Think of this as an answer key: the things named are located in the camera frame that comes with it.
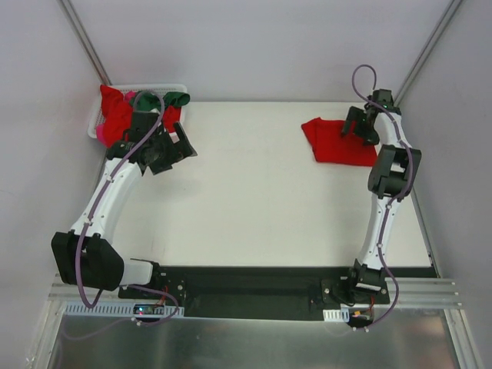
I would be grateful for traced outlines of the red t shirt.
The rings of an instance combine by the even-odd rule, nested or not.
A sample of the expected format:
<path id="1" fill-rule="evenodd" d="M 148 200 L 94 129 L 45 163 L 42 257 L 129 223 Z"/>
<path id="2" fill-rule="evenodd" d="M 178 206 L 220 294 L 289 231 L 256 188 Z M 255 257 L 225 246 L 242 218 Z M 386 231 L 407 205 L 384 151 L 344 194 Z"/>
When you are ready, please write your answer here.
<path id="1" fill-rule="evenodd" d="M 135 97 L 141 91 L 121 91 L 107 85 L 100 86 L 101 113 L 105 121 L 96 128 L 97 139 L 107 148 L 122 139 L 125 130 L 130 128 Z M 188 93 L 170 91 L 162 96 L 165 113 L 162 118 L 164 127 L 175 132 L 173 124 L 181 120 L 181 110 L 191 97 Z"/>
<path id="2" fill-rule="evenodd" d="M 372 167 L 377 160 L 374 146 L 364 145 L 352 133 L 343 136 L 342 120 L 314 118 L 301 125 L 317 163 Z"/>

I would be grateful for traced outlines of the white plastic laundry basket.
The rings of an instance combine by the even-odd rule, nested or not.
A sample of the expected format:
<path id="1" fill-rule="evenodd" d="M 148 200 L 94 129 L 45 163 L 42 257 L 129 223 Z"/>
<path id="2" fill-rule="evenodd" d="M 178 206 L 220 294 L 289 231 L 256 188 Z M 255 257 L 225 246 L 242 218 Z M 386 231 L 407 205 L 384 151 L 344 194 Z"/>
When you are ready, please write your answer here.
<path id="1" fill-rule="evenodd" d="M 179 91 L 179 92 L 185 92 L 188 93 L 187 88 L 184 85 L 180 84 L 160 84 L 160 85 L 107 85 L 109 87 L 115 88 L 119 91 L 121 91 L 123 94 L 130 92 L 130 91 L 142 91 L 142 92 L 149 92 L 152 94 L 157 95 L 158 97 L 161 97 L 162 95 L 166 94 L 167 92 L 170 91 Z M 138 99 L 140 98 L 140 95 L 137 94 L 135 98 L 135 104 L 137 104 Z M 178 122 L 183 122 L 185 120 L 185 110 L 186 106 L 184 106 L 181 110 L 181 120 Z M 88 135 L 91 138 L 96 138 L 96 128 L 101 125 L 105 119 L 102 116 L 101 113 L 101 92 L 100 92 L 100 87 L 99 87 L 99 95 L 98 98 L 95 102 L 94 107 L 92 108 L 92 113 L 91 117 L 89 119 L 88 123 Z"/>

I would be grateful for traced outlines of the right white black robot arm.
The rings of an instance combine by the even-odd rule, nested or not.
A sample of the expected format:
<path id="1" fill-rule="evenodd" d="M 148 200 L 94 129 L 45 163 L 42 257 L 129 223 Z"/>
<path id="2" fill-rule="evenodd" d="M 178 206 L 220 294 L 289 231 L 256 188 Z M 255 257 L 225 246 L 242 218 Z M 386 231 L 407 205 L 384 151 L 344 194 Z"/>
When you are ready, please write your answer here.
<path id="1" fill-rule="evenodd" d="M 369 174 L 371 215 L 367 233 L 348 276 L 334 284 L 330 297 L 352 306 L 369 301 L 387 288 L 390 276 L 386 253 L 391 227 L 401 202 L 410 194 L 422 159 L 411 146 L 401 125 L 401 110 L 394 105 L 390 90 L 374 90 L 364 108 L 352 107 L 347 113 L 342 134 L 354 122 L 354 133 L 365 144 L 379 144 L 376 161 Z"/>

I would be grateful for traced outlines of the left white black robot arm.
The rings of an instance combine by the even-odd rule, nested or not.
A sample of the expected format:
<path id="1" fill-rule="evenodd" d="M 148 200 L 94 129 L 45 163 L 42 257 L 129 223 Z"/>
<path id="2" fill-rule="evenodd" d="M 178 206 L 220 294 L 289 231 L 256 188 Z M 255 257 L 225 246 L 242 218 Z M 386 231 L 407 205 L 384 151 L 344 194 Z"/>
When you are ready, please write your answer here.
<path id="1" fill-rule="evenodd" d="M 63 283 L 114 291 L 136 284 L 147 299 L 156 298 L 163 281 L 158 263 L 130 258 L 113 244 L 116 225 L 133 187 L 146 171 L 158 175 L 197 152 L 180 122 L 168 130 L 158 113 L 135 111 L 131 125 L 106 152 L 103 175 L 87 207 L 67 232 L 56 232 L 51 246 Z"/>

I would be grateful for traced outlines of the green t shirt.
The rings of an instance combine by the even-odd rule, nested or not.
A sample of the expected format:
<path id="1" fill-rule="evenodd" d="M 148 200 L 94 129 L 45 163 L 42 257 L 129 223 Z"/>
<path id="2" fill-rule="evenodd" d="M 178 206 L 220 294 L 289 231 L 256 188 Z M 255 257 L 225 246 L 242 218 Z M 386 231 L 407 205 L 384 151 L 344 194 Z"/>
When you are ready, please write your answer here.
<path id="1" fill-rule="evenodd" d="M 157 111 L 161 111 L 162 101 L 164 102 L 165 109 L 169 107 L 182 108 L 186 106 L 191 100 L 191 96 L 188 93 L 179 91 L 170 91 L 167 92 L 165 95 L 162 95 L 161 97 L 158 97 L 157 95 L 149 92 L 144 93 L 142 91 L 140 91 L 138 94 L 140 95 L 140 98 L 138 99 L 137 104 L 135 104 L 136 96 L 130 100 L 131 107 L 133 107 L 133 109 L 137 111 L 153 111 L 154 109 L 156 109 Z"/>

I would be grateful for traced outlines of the red t shirt in basket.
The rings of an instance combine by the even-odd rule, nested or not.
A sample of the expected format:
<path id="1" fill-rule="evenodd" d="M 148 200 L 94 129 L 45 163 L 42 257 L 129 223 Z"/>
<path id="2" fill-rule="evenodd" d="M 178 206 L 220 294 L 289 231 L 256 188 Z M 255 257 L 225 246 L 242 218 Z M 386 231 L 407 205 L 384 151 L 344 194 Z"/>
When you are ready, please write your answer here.
<path id="1" fill-rule="evenodd" d="M 122 139 L 125 130 L 130 128 L 135 97 L 141 91 L 121 91 L 107 85 L 100 86 L 101 113 L 105 121 L 96 128 L 97 139 L 107 148 Z M 188 93 L 170 91 L 162 96 L 165 113 L 162 118 L 164 127 L 175 132 L 173 124 L 181 120 L 181 110 L 191 97 Z"/>

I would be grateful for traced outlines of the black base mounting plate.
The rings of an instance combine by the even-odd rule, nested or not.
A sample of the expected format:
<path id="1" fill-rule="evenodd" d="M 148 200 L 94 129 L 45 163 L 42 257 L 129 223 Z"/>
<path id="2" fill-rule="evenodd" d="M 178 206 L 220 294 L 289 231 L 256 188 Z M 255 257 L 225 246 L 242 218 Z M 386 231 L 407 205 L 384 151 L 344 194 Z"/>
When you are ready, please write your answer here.
<path id="1" fill-rule="evenodd" d="M 383 306 L 386 293 L 354 290 L 347 267 L 160 267 L 148 288 L 164 291 L 185 317 L 319 321 L 341 303 Z"/>

